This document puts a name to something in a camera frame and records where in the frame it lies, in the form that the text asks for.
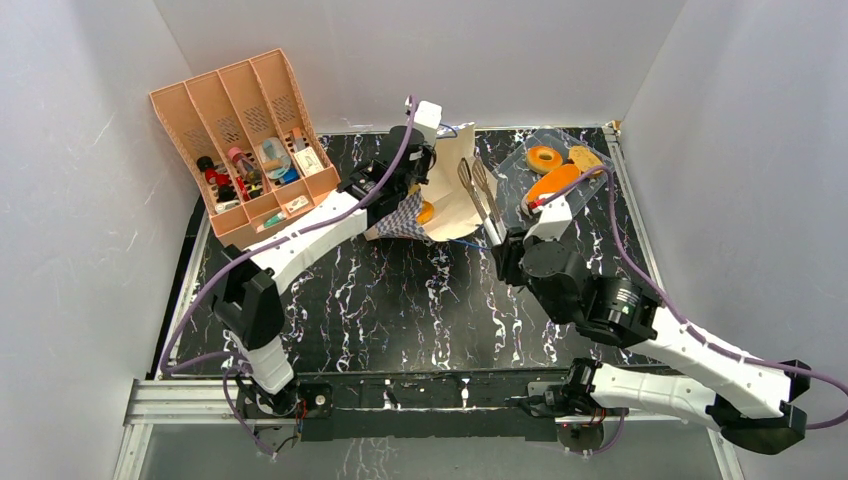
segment clear plastic container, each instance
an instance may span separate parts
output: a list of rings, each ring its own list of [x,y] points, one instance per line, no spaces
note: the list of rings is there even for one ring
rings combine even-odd
[[[615,171],[612,159],[571,135],[550,128],[536,130],[533,135],[524,140],[521,147],[509,154],[494,172],[498,178],[498,206],[501,208],[503,221],[507,228],[528,228],[535,221],[521,213],[520,205],[530,187],[542,178],[542,175],[530,170],[525,159],[527,150],[539,145],[553,148],[562,155],[563,159],[568,158],[568,151],[572,147],[586,147],[597,155],[604,165]],[[568,205],[571,207],[571,214],[577,215],[583,210],[589,199],[598,192],[606,181],[606,175],[599,175],[596,178],[584,180],[571,190],[566,195]]]

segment orange toy food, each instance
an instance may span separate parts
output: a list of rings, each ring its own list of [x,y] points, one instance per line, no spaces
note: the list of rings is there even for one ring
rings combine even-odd
[[[562,165],[562,155],[550,147],[538,146],[527,150],[527,166],[545,175]]]
[[[540,196],[558,192],[562,187],[577,180],[579,176],[580,169],[572,163],[557,168],[530,187],[530,190],[524,195],[524,201],[521,202],[521,209],[524,210],[524,213],[529,213],[529,205],[538,200]]]
[[[421,201],[421,213],[418,214],[418,217],[415,219],[419,225],[424,225],[429,222],[430,219],[433,218],[433,213],[436,212],[436,209],[433,208],[433,204],[428,202],[427,200]]]
[[[582,146],[571,147],[568,150],[568,159],[577,165],[580,173],[589,170],[592,167],[603,165],[597,155],[592,153],[588,148]],[[601,172],[595,172],[592,176],[597,177]]]

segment green object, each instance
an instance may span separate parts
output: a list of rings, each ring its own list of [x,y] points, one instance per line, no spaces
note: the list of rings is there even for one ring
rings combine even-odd
[[[274,215],[273,217],[269,218],[268,220],[265,220],[265,223],[263,223],[262,226],[265,227],[265,228],[271,228],[274,225],[282,222],[285,218],[286,218],[286,216],[283,215],[283,212],[280,212],[280,213]]]

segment wooden desk organizer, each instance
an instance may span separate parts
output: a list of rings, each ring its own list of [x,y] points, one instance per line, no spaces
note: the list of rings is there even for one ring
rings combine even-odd
[[[156,90],[150,99],[194,176],[212,229],[224,245],[243,249],[272,236],[315,208],[339,183],[336,168],[315,136],[291,65],[280,49]],[[238,147],[257,158],[263,140],[278,137],[294,158],[293,131],[315,150],[324,169],[304,176],[292,162],[300,179],[287,185],[275,183],[263,171],[262,195],[243,198],[236,189],[240,205],[216,213],[216,188],[198,170],[197,159],[208,156],[216,167],[223,164],[235,182],[239,174],[226,155],[230,148]],[[285,212],[284,221],[263,229],[266,220],[301,195],[309,200],[306,207],[291,215]]]

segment white wall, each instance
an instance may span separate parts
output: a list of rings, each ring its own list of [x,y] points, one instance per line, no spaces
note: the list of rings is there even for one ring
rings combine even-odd
[[[0,465],[111,478],[196,187],[147,93],[190,75],[152,2],[0,14]]]
[[[283,48],[318,131],[383,129],[409,93],[484,126],[620,119],[683,0],[155,0],[192,72]]]
[[[848,3],[690,1],[623,125],[668,290],[695,322],[848,380]],[[814,383],[813,422],[848,401]],[[845,478],[848,426],[748,479]]]

